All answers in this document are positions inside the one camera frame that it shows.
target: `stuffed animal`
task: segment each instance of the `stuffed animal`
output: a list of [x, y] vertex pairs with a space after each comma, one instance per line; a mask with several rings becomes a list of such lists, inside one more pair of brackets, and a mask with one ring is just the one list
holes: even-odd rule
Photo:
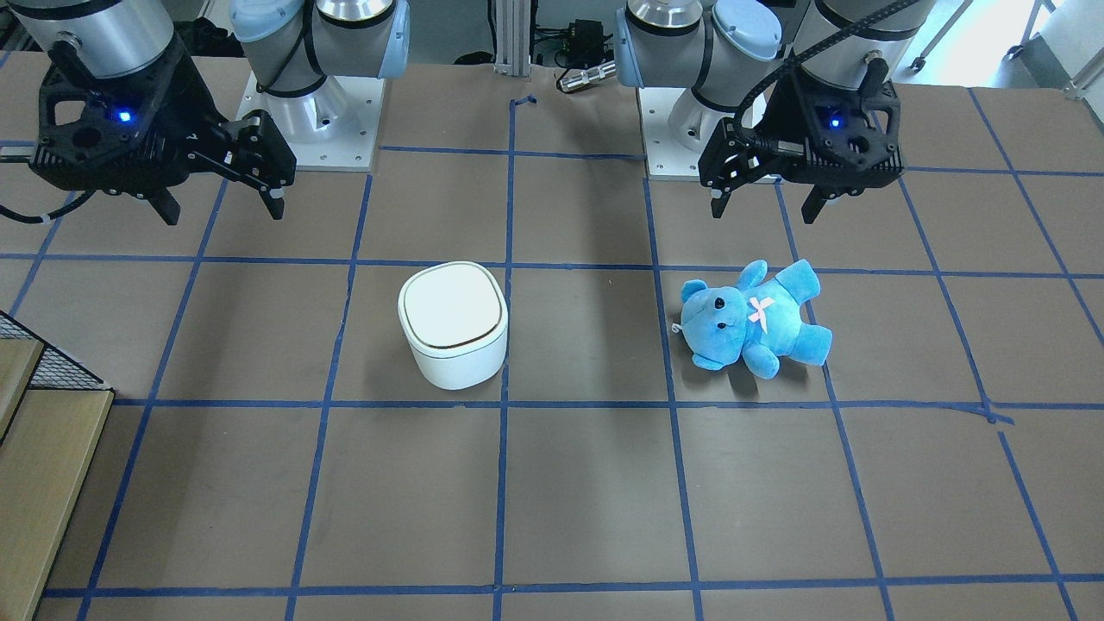
[[754, 261], [740, 273], [735, 287], [710, 288], [702, 281], [682, 285], [682, 333], [693, 351], [693, 364], [711, 371], [743, 355], [753, 373], [771, 379], [778, 357], [806, 365], [824, 365], [831, 348], [831, 330], [802, 322], [800, 305], [820, 293], [820, 281], [804, 259], [773, 281], [766, 261]]

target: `teddy bear ear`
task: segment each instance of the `teddy bear ear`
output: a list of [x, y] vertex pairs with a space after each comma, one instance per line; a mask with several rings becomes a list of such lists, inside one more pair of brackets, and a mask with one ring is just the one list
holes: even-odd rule
[[687, 281], [682, 284], [682, 302], [690, 299], [690, 296], [698, 293], [699, 291], [705, 291], [709, 285], [704, 281]]

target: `wooden board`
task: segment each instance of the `wooden board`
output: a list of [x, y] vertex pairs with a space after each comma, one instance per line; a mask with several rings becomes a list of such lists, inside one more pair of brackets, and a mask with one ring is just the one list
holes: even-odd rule
[[42, 356], [38, 340], [0, 340], [0, 442]]
[[0, 621], [29, 621], [114, 394], [29, 390], [0, 445]]

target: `metal mesh basket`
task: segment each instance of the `metal mesh basket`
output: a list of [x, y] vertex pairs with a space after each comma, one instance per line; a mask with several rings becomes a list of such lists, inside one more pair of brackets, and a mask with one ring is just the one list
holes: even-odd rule
[[26, 326], [0, 310], [0, 339], [38, 340], [44, 349], [39, 366], [31, 378], [31, 388], [55, 388], [62, 390], [106, 390], [110, 388], [95, 373], [70, 355], [34, 334]]

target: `white lid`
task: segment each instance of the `white lid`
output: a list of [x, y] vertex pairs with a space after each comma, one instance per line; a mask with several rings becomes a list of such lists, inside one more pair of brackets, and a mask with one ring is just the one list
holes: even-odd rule
[[406, 336], [418, 349], [453, 350], [476, 344], [505, 322], [506, 303], [495, 277], [482, 265], [445, 263], [411, 276], [399, 294]]

